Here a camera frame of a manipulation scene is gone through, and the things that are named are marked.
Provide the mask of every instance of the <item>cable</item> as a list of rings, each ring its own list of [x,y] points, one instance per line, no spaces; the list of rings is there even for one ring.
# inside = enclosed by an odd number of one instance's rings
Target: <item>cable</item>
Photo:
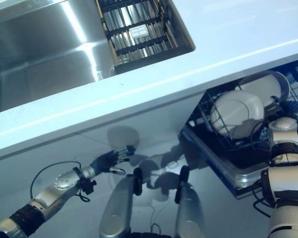
[[[49,167],[52,167],[52,166],[54,166],[54,165],[59,165],[59,164],[65,164],[65,163],[76,163],[76,164],[79,165],[79,168],[81,168],[81,163],[78,162],[78,161],[63,161],[63,162],[54,163],[54,164],[48,165],[47,167],[44,167],[43,169],[40,170],[40,172],[38,172],[38,173],[36,174],[36,176],[34,177],[34,179],[33,179],[32,182],[31,182],[31,185],[30,185],[30,198],[31,198],[31,199],[33,199],[32,188],[33,188],[34,182],[35,182],[35,180],[38,178],[38,176],[39,176],[44,170],[46,170],[46,169],[49,168]]]
[[[250,145],[252,147],[253,150],[255,150],[254,144],[253,144],[253,136],[254,136],[254,132],[255,132],[255,128],[260,124],[260,123],[264,123],[264,120],[260,120],[258,121],[252,128],[251,133],[250,133]]]
[[[90,199],[88,197],[85,197],[82,195],[81,190],[79,191],[78,194],[75,194],[74,196],[79,197],[83,202],[90,202]]]
[[[153,223],[150,227],[150,232],[153,233],[153,227],[156,226],[159,229],[159,235],[161,235],[161,227],[157,223]]]
[[[264,201],[263,198],[261,198],[261,199],[255,201],[255,202],[253,203],[253,207],[254,207],[258,212],[260,212],[261,214],[263,214],[264,216],[266,216],[266,217],[270,217],[269,214],[267,214],[266,212],[264,212],[264,211],[260,210],[258,207],[256,207],[256,205],[257,205],[258,203],[261,203],[261,202],[263,202],[263,201]]]
[[[253,186],[252,186],[252,192],[253,192],[253,195],[254,195],[254,197],[256,198],[256,200],[257,201],[259,201],[259,200],[261,200],[257,195],[256,195],[256,192],[255,192],[255,187],[256,187],[256,185],[257,184],[259,184],[260,183],[260,179],[259,180],[257,180],[254,184],[253,184]],[[265,203],[264,202],[264,199],[263,199],[263,201],[262,202],[260,202],[260,203],[262,203],[263,205],[265,205],[266,207],[270,207],[270,208],[273,208],[270,204],[268,204],[268,203]]]
[[[256,201],[253,203],[253,207],[254,207],[258,212],[260,212],[261,214],[263,214],[264,216],[266,216],[266,217],[270,217],[269,214],[267,214],[266,212],[262,211],[261,209],[259,209],[259,208],[256,206],[258,203],[261,203],[261,204],[263,204],[263,205],[265,205],[265,206],[267,206],[267,207],[269,207],[269,208],[273,208],[270,204],[264,202],[264,201],[265,201],[264,198],[259,198],[259,197],[256,195],[255,187],[256,187],[256,185],[259,184],[260,182],[261,182],[261,180],[259,179],[259,180],[257,180],[257,181],[252,185],[252,192],[253,192],[254,197],[256,198]]]

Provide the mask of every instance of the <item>sink basin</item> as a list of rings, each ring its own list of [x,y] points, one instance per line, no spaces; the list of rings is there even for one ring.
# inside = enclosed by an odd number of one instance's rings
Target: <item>sink basin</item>
[[[0,4],[0,112],[194,50],[171,0],[7,4]]]
[[[107,78],[113,65],[94,0],[0,10],[0,112]]]

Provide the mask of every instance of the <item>plate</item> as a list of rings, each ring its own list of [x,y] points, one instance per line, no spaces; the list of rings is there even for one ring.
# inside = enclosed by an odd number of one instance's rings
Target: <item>plate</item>
[[[223,136],[241,139],[251,135],[260,128],[264,118],[264,106],[254,94],[235,90],[219,97],[210,113],[213,128]]]
[[[276,71],[267,70],[243,78],[235,90],[243,90],[260,98],[266,110],[275,107],[271,96],[277,96],[285,101],[289,95],[289,82],[287,78]]]

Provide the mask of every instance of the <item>robotic hand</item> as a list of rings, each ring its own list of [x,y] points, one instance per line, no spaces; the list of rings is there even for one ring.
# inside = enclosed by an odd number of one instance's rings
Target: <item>robotic hand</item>
[[[280,118],[269,124],[272,161],[261,174],[264,199],[274,207],[269,238],[298,238],[298,124]]]
[[[125,171],[115,167],[128,156],[133,155],[135,148],[126,146],[119,151],[111,151],[96,158],[91,165],[82,169],[73,168],[55,179],[53,185],[41,191],[24,207],[9,218],[0,222],[0,238],[26,238],[33,234],[44,222],[53,217],[80,190],[87,195],[94,191],[96,181],[91,181],[100,173],[124,175]]]

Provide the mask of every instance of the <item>silver arm segment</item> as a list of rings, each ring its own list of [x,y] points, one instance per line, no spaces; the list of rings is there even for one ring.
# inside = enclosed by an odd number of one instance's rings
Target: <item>silver arm segment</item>
[[[95,177],[91,166],[80,170],[84,179]],[[80,189],[81,178],[74,170],[60,175],[55,183],[41,191],[10,218],[0,222],[0,233],[10,238],[26,238],[54,216]]]
[[[176,238],[206,238],[202,206],[196,192],[181,182],[181,198],[175,225]]]
[[[126,176],[117,184],[100,223],[100,238],[124,238],[128,235],[134,187],[134,176]]]
[[[280,118],[269,124],[272,161],[261,174],[263,197],[275,209],[269,238],[298,238],[297,121]]]

